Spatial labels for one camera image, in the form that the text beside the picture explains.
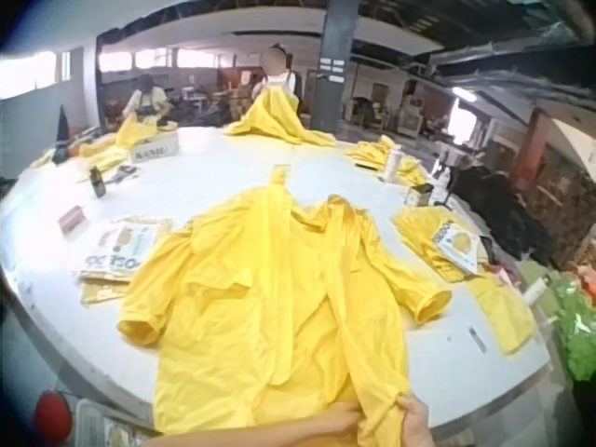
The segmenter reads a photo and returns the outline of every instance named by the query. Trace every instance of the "yellow fabric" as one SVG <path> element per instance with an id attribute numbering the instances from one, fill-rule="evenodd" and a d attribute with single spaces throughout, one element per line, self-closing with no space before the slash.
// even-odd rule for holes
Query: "yellow fabric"
<path id="1" fill-rule="evenodd" d="M 466 281 L 493 328 L 501 351 L 509 354 L 532 336 L 534 316 L 520 295 L 497 276 L 485 272 L 480 265 L 482 271 L 479 275 L 468 275 L 441 253 L 432 238 L 447 220 L 471 230 L 459 216 L 443 207 L 406 208 L 393 218 L 403 242 L 443 279 L 448 282 Z M 481 250 L 479 262 L 485 261 L 486 252 Z"/>
<path id="2" fill-rule="evenodd" d="M 382 170 L 385 167 L 389 151 L 394 145 L 389 137 L 383 135 L 378 142 L 359 142 L 349 146 L 345 150 L 345 154 L 376 170 Z M 427 183 L 427 176 L 422 170 L 420 160 L 413 156 L 403 156 L 397 178 L 410 186 Z"/>
<path id="3" fill-rule="evenodd" d="M 115 144 L 115 133 L 108 133 L 94 142 L 84 142 L 79 147 L 78 153 L 83 157 L 95 156 Z"/>
<path id="4" fill-rule="evenodd" d="M 298 100 L 283 87 L 266 88 L 254 101 L 244 116 L 228 126 L 227 135 L 265 135 L 279 138 L 290 144 L 314 144 L 316 146 L 335 146 L 332 135 L 307 130 L 296 114 Z"/>
<path id="5" fill-rule="evenodd" d="M 37 168 L 41 168 L 42 166 L 46 165 L 47 162 L 49 160 L 51 160 L 52 157 L 54 156 L 54 151 L 55 151 L 55 149 L 53 147 L 50 147 L 49 149 L 47 149 L 46 152 L 44 152 L 44 154 L 42 156 L 37 158 L 31 165 L 29 165 L 29 168 L 37 169 Z"/>
<path id="6" fill-rule="evenodd" d="M 157 135 L 160 131 L 169 132 L 178 128 L 178 125 L 172 121 L 159 128 L 157 120 L 157 116 L 149 116 L 143 122 L 139 122 L 135 114 L 130 114 L 115 135 L 115 145 L 123 149 L 130 149 L 143 140 Z"/>
<path id="7" fill-rule="evenodd" d="M 156 428 L 249 427 L 358 399 L 359 445 L 400 446 L 399 304 L 423 323 L 451 293 L 390 257 L 365 211 L 338 196 L 303 209 L 283 180 L 194 218 L 130 283 L 118 329 L 159 342 Z"/>
<path id="8" fill-rule="evenodd" d="M 119 164 L 124 163 L 128 159 L 129 152 L 125 149 L 121 149 L 116 146 L 112 146 L 106 149 L 105 151 L 96 154 L 95 156 L 84 158 L 86 168 L 80 182 L 88 180 L 88 171 L 94 166 L 100 172 L 107 172 L 111 168 L 114 168 Z"/>

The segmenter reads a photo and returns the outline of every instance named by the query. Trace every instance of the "pillar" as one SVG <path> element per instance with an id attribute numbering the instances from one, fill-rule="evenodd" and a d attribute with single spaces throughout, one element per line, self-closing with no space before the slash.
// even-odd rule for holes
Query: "pillar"
<path id="1" fill-rule="evenodd" d="M 513 190 L 526 191 L 534 183 L 547 145 L 549 129 L 550 118 L 540 109 L 534 109 L 515 166 L 509 175 Z"/>
<path id="2" fill-rule="evenodd" d="M 310 128 L 334 133 L 342 113 L 345 74 L 358 23 L 359 0 L 330 0 L 325 15 Z"/>

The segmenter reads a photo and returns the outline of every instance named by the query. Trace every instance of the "white table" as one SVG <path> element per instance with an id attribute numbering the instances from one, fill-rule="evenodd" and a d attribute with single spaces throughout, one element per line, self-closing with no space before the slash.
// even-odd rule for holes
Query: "white table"
<path id="1" fill-rule="evenodd" d="M 34 323 L 83 377 L 124 409 L 151 420 L 157 352 L 129 345 L 116 330 L 118 301 L 84 307 L 72 270 L 103 222 L 127 214 L 170 217 L 175 227 L 251 186 L 266 184 L 276 164 L 291 165 L 287 186 L 303 204 L 338 194 L 368 209 L 387 249 L 438 276 L 407 249 L 389 218 L 406 188 L 380 183 L 355 168 L 341 149 L 292 147 L 263 137 L 225 137 L 218 129 L 180 129 L 181 152 L 145 162 L 137 179 L 108 185 L 101 199 L 79 159 L 26 170 L 0 210 L 0 262 Z M 64 237 L 57 221 L 74 205 L 88 223 Z M 410 380 L 430 407 L 430 424 L 445 434 L 462 428 L 491 404 L 519 393 L 549 365 L 536 335 L 503 356 L 491 328 L 465 286 L 456 286 L 442 317 L 415 330 L 406 319 Z M 474 328 L 482 352 L 469 333 Z"/>

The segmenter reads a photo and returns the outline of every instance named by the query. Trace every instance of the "fluorescent light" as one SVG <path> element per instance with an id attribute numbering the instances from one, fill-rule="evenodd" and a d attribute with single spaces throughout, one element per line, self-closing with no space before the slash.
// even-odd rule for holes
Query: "fluorescent light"
<path id="1" fill-rule="evenodd" d="M 462 98 L 468 102 L 474 102 L 475 100 L 478 99 L 478 98 L 476 98 L 476 95 L 474 93 L 472 93 L 471 91 L 464 90 L 463 88 L 460 88 L 460 87 L 453 87 L 452 91 L 457 96 L 459 96 L 460 98 Z"/>

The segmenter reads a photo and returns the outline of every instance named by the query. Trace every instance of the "worker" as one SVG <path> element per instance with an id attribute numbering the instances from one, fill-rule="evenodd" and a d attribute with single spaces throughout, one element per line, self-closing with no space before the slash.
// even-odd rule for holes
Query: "worker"
<path id="1" fill-rule="evenodd" d="M 434 447 L 428 430 L 428 409 L 414 395 L 398 397 L 406 412 L 403 447 Z M 305 419 L 268 426 L 200 431 L 147 441 L 142 447 L 291 447 L 321 436 L 356 429 L 362 412 L 355 403 L 334 403 L 326 412 Z"/>
<path id="2" fill-rule="evenodd" d="M 275 44 L 270 47 L 261 58 L 261 66 L 265 77 L 254 86 L 253 99 L 256 99 L 268 86 L 282 86 L 292 95 L 296 95 L 296 73 L 288 69 L 288 54 L 282 45 Z"/>
<path id="3" fill-rule="evenodd" d="M 156 86 L 150 74 L 142 74 L 137 79 L 138 88 L 132 93 L 130 101 L 122 113 L 124 117 L 132 113 L 137 115 L 139 121 L 147 116 L 163 118 L 169 112 L 169 102 L 163 88 Z"/>

